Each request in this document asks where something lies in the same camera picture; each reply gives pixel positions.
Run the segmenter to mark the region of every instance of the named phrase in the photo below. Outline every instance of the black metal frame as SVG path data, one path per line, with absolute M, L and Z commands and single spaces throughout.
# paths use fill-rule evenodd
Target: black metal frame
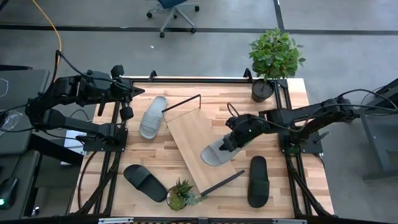
M 128 78 L 130 82 L 132 83 L 253 83 L 253 77 L 251 75 L 250 70 L 247 68 L 244 72 L 243 78 L 240 79 L 235 79 L 235 78 L 167 78 L 167 77 L 159 77 L 156 74 L 156 71 L 152 71 L 151 75 L 148 77 L 137 77 L 137 78 Z M 290 101 L 290 95 L 289 95 L 289 90 L 288 90 L 288 85 L 287 85 L 287 80 L 271 80 L 274 90 L 275 90 L 275 98 L 277 101 L 277 107 L 282 108 L 282 100 L 279 95 L 279 88 L 283 88 L 284 96 L 285 96 L 285 101 L 288 109 L 292 109 L 292 104 Z M 113 117 L 112 117 L 112 122 L 117 119 L 118 117 L 118 109 L 119 109 L 119 104 L 115 104 L 115 108 L 113 111 Z M 109 163 L 109 158 L 110 158 L 110 152 L 105 152 L 105 157 L 104 157 L 104 163 L 102 166 L 101 170 L 101 176 L 100 180 L 103 180 L 104 176 L 106 175 L 106 171 L 108 170 L 108 163 Z M 119 154 L 119 156 L 115 156 L 116 162 L 119 164 L 120 161 L 120 152 L 117 152 L 116 155 Z M 289 160 L 291 160 L 291 155 L 285 154 L 286 158 L 286 165 L 288 167 L 289 165 Z M 296 157 L 297 161 L 297 170 L 298 174 L 302 179 L 302 182 L 306 185 L 305 181 L 305 173 L 303 169 L 303 162 L 301 155 L 299 154 Z M 106 202 L 106 208 L 104 210 L 104 215 L 110 215 L 111 214 L 111 208 L 113 204 L 113 195 L 115 191 L 115 186 L 116 186 L 116 176 L 117 173 L 114 175 L 114 177 L 111 180 L 111 185 L 109 188 L 108 192 L 108 200 Z M 297 197 L 297 190 L 295 188 L 295 179 L 293 176 L 293 173 L 288 169 L 288 176 L 289 176 L 289 185 L 290 185 L 290 193 L 292 196 L 292 203 L 293 203 L 293 208 L 294 208 L 294 215 L 295 217 L 299 217 L 300 215 L 303 215 L 302 212 L 300 211 L 299 207 L 299 198 Z M 100 212 L 100 206 L 101 206 L 101 199 L 102 199 L 102 194 L 99 196 L 95 203 L 95 209 L 94 213 L 99 213 Z M 304 202 L 305 202 L 305 214 L 306 215 L 312 215 L 312 210 L 310 206 L 310 202 L 306 197 L 304 197 Z M 136 217 L 134 218 L 135 222 L 161 222 L 161 220 L 164 220 L 165 218 L 162 217 Z M 187 218 L 166 218 L 166 220 L 186 220 Z M 222 223 L 222 222 L 230 222 L 230 223 L 236 223 L 236 218 L 222 218 L 222 219 L 210 219 L 209 220 L 216 220 L 216 223 Z M 272 222 L 272 219 L 266 219 L 266 218 L 242 218 L 239 219 L 238 223 L 252 223 L 252 222 Z

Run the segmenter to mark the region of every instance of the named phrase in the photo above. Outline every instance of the office chair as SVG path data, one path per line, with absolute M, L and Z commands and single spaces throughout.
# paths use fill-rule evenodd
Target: office chair
M 163 10 L 168 10 L 170 11 L 169 15 L 166 18 L 166 21 L 163 23 L 162 27 L 160 28 L 160 37 L 164 38 L 164 32 L 163 30 L 166 28 L 167 24 L 169 24 L 172 16 L 174 19 L 177 18 L 177 14 L 180 14 L 182 18 L 187 21 L 191 26 L 191 33 L 194 34 L 196 30 L 196 26 L 194 23 L 181 11 L 181 7 L 185 6 L 195 6 L 195 12 L 199 11 L 199 4 L 198 3 L 189 3 L 189 4 L 182 4 L 187 0 L 158 0 L 159 4 L 154 8 L 148 11 L 147 17 L 150 19 L 152 18 L 152 13 L 155 13 L 157 11 L 163 11 Z

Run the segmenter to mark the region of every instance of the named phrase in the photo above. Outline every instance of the potted plant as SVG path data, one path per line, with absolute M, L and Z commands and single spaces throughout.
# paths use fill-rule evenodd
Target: potted plant
M 193 186 L 189 185 L 188 180 L 182 183 L 178 178 L 175 185 L 167 192 L 167 205 L 174 211 L 181 210 L 187 205 L 196 205 L 206 197 L 196 198 L 195 193 L 190 192 Z
M 274 92 L 270 79 L 294 77 L 297 65 L 303 66 L 305 58 L 300 58 L 301 53 L 297 50 L 303 46 L 296 45 L 296 41 L 290 39 L 288 33 L 281 33 L 280 29 L 267 30 L 250 46 L 252 70 L 257 73 L 257 77 L 264 77 L 257 79 L 251 89 L 251 98 L 260 103 Z

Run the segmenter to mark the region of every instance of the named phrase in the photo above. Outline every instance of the wooden board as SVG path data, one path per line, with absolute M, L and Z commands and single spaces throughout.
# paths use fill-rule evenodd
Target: wooden board
M 236 174 L 230 161 L 216 167 L 202 161 L 200 153 L 218 137 L 213 133 L 211 123 L 206 120 L 200 108 L 166 122 L 201 194 Z
M 308 105 L 305 85 L 301 78 L 288 79 L 290 99 L 293 108 Z M 169 106 L 186 100 L 198 93 L 202 95 L 201 110 L 206 116 L 213 132 L 221 137 L 230 132 L 224 125 L 230 117 L 226 104 L 232 103 L 240 113 L 257 114 L 258 111 L 276 107 L 275 97 L 263 103 L 251 100 L 250 84 L 217 83 L 136 83 L 146 90 L 132 101 L 134 117 L 129 120 L 129 136 L 126 151 L 122 154 L 119 175 L 116 183 L 112 215 L 132 217 L 236 217 L 236 218 L 292 218 L 294 217 L 292 199 L 284 156 L 280 153 L 276 134 L 263 134 L 248 144 L 231 161 L 234 168 L 246 172 L 237 179 L 211 193 L 205 201 L 193 207 L 174 212 L 166 202 L 157 203 L 137 191 L 124 177 L 123 170 L 131 164 L 146 166 L 165 186 L 170 188 L 175 181 L 188 179 L 194 183 L 166 123 L 160 126 L 157 137 L 151 141 L 142 138 L 138 132 L 144 112 L 156 96 L 163 95 Z M 181 115 L 198 107 L 199 99 L 170 110 L 170 116 Z M 102 117 L 95 116 L 94 123 L 110 122 L 113 104 L 105 107 Z M 98 185 L 103 153 L 97 153 L 87 167 L 81 188 L 81 200 L 85 202 Z M 252 208 L 247 201 L 250 160 L 253 156 L 264 156 L 270 180 L 270 197 L 262 208 Z M 325 171 L 319 158 L 303 154 L 303 164 L 308 188 L 325 207 L 333 213 Z M 304 211 L 302 193 L 297 186 L 300 208 Z M 102 209 L 106 204 L 107 191 L 103 197 Z M 77 210 L 77 191 L 73 198 L 71 212 Z

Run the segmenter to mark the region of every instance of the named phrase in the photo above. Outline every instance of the butcher block tabletop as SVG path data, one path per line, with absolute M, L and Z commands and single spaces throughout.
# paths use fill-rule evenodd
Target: butcher block tabletop
M 308 105 L 304 80 L 291 78 L 289 85 L 290 100 L 293 109 Z M 131 102 L 134 117 L 127 121 L 128 128 L 126 150 L 121 154 L 118 178 L 113 198 L 111 215 L 113 217 L 208 217 L 208 218 L 293 218 L 294 211 L 290 195 L 286 161 L 279 149 L 277 134 L 262 134 L 243 148 L 231 163 L 236 172 L 245 173 L 226 185 L 208 194 L 208 198 L 194 206 L 186 206 L 177 212 L 171 210 L 166 201 L 161 203 L 151 200 L 136 190 L 123 176 L 123 170 L 132 164 L 145 166 L 166 187 L 175 185 L 178 178 L 187 179 L 195 185 L 190 171 L 173 139 L 166 122 L 163 120 L 155 139 L 146 140 L 139 134 L 139 125 L 144 112 L 156 96 L 168 99 L 168 105 L 175 105 L 197 94 L 201 94 L 201 112 L 206 122 L 218 136 L 231 130 L 225 122 L 231 117 L 227 103 L 231 103 L 239 114 L 251 113 L 276 108 L 275 96 L 263 103 L 255 103 L 251 99 L 250 83 L 135 83 L 134 86 L 145 89 L 145 93 L 136 96 Z M 199 99 L 195 99 L 168 111 L 168 116 L 178 117 L 199 107 Z M 102 116 L 95 113 L 94 123 L 110 123 L 114 104 L 108 103 Z M 85 156 L 81 169 L 90 153 Z M 252 208 L 247 200 L 249 167 L 254 156 L 263 156 L 267 161 L 270 182 L 269 199 L 265 206 Z M 91 196 L 98 185 L 104 153 L 98 152 L 88 164 L 81 185 L 82 204 Z M 325 170 L 319 158 L 312 154 L 302 154 L 303 166 L 308 188 L 322 204 L 326 211 L 333 213 Z M 303 196 L 297 186 L 300 208 L 304 211 Z M 196 186 L 193 192 L 199 196 Z M 108 187 L 104 190 L 101 211 L 106 205 Z M 77 188 L 73 197 L 70 212 L 78 210 Z

